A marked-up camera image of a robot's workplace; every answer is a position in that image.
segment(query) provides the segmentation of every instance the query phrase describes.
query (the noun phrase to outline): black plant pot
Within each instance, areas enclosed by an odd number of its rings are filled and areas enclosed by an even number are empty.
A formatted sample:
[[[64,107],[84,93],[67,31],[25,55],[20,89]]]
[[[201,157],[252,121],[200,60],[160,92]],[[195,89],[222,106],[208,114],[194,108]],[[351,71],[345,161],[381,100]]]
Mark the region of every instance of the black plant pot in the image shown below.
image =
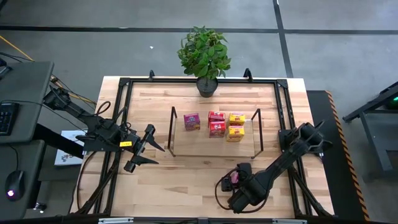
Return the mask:
[[[203,97],[211,97],[218,87],[218,80],[200,77],[197,79],[199,93]]]

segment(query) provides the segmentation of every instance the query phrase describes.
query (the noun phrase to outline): white paper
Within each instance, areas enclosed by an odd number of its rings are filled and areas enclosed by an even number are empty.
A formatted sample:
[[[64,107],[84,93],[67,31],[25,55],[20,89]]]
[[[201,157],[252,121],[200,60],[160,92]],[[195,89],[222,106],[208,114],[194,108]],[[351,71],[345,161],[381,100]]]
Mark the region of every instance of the white paper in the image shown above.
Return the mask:
[[[82,130],[76,131],[62,131],[61,135],[71,141],[76,142],[77,144],[84,146],[84,142],[76,139],[76,136],[85,135],[86,133]],[[67,154],[66,152],[58,149],[57,155],[55,156],[55,166],[68,166],[68,165],[78,165],[83,162],[83,159],[72,156],[71,154]]]

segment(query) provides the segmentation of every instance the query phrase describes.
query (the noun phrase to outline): yellow cable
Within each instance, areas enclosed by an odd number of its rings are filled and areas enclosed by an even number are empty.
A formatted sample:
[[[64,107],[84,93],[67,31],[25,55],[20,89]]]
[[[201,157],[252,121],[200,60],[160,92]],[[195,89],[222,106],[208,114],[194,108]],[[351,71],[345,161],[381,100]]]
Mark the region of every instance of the yellow cable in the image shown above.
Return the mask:
[[[19,50],[14,44],[10,43],[8,40],[6,40],[3,36],[0,35],[0,38],[5,41],[5,43],[9,44],[11,47],[19,51],[21,54],[25,55],[25,57],[29,58],[29,60],[34,61],[31,57],[29,57],[27,54],[25,54],[23,51]]]
[[[0,39],[4,40],[5,43],[9,44],[11,47],[13,47],[13,48],[16,49],[17,51],[19,51],[21,54],[25,55],[25,57],[27,57],[29,60],[34,61],[31,57],[29,57],[29,55],[25,54],[25,52],[21,51],[21,50],[20,50],[19,48],[17,48],[14,44],[12,44],[12,43],[10,43],[8,40],[6,40],[3,36],[0,35]],[[59,84],[59,82],[55,82],[54,84],[56,84],[56,85],[59,86],[60,88],[63,88],[63,86],[62,86],[61,84]],[[87,98],[85,98],[85,97],[83,97],[83,96],[78,96],[78,95],[75,95],[75,94],[73,94],[73,93],[69,93],[69,95],[70,95],[71,97],[73,97],[73,98],[80,99],[80,100],[84,100],[84,101],[89,102],[89,103],[95,103],[94,101],[91,101],[91,100],[89,100],[89,99],[87,99]]]

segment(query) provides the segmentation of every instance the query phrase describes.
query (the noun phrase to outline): wooden tabletop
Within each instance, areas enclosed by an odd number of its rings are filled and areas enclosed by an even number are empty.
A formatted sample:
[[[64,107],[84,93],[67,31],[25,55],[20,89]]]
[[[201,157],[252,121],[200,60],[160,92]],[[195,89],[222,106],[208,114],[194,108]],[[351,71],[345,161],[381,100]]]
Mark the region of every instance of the wooden tabletop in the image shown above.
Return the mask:
[[[104,118],[111,118],[113,105],[118,90],[120,77],[104,77],[99,93],[98,105],[104,101],[112,102],[112,106],[103,113]],[[304,80],[288,78],[290,98],[295,123],[312,123],[312,115],[308,104]],[[281,92],[284,114],[285,99]],[[213,217],[213,218],[293,218],[292,199],[290,196],[287,172],[274,182],[267,203],[256,213],[234,214],[230,210],[220,208],[215,200],[216,182],[240,162],[250,162],[253,172],[266,168],[280,155],[277,132],[279,119],[276,110],[274,87],[270,84],[220,84],[211,98],[202,98],[194,83],[135,83],[127,121],[138,135],[143,136],[147,124],[156,128],[155,140],[162,146],[167,145],[170,125],[170,112],[176,107],[181,116],[184,111],[222,111],[226,113],[240,112],[254,114],[261,109],[264,152],[257,158],[247,157],[172,157],[168,152],[155,150],[148,146],[144,156],[159,164],[145,165],[135,169],[133,174],[123,170],[131,158],[130,152],[123,152],[119,166],[118,180],[114,193],[112,216],[131,217]],[[100,179],[104,153],[97,153],[86,166],[81,177],[80,200],[83,204],[92,194]],[[333,213],[325,171],[319,158],[314,155],[302,157],[308,188],[317,200],[330,213]],[[301,190],[298,189],[300,208],[304,212]],[[108,189],[105,189],[103,207]],[[218,195],[221,203],[231,192]],[[76,210],[76,198],[71,212]]]

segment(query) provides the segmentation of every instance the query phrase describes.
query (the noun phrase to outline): gray floor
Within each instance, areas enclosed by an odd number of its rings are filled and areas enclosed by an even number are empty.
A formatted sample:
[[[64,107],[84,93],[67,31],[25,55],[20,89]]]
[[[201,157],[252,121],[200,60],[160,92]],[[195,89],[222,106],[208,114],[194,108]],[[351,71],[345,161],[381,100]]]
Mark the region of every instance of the gray floor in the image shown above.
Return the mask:
[[[279,0],[279,4],[285,29],[398,29],[398,2],[393,0]],[[14,0],[2,10],[0,23],[277,28],[272,0]],[[105,75],[147,75],[150,69],[157,75],[183,75],[176,55],[183,33],[0,31],[0,35],[35,60],[53,60],[54,74],[72,90],[93,100],[97,100]],[[233,59],[228,76],[239,77],[249,67],[255,77],[286,77],[278,34],[229,33],[226,38],[228,55]],[[304,78],[309,90],[330,90],[340,117],[398,79],[398,35],[290,34],[286,39],[294,77]],[[19,55],[2,41],[0,49]],[[56,117],[43,110],[40,122],[54,131],[75,129],[66,121],[57,118],[59,123],[51,123],[48,118]],[[375,161],[362,125],[356,120],[343,123],[343,127],[356,171],[359,176],[365,175],[373,170]],[[382,180],[370,184],[359,181],[371,219],[398,222],[398,185]],[[51,209],[44,215],[67,213],[73,183],[48,183],[41,197]]]

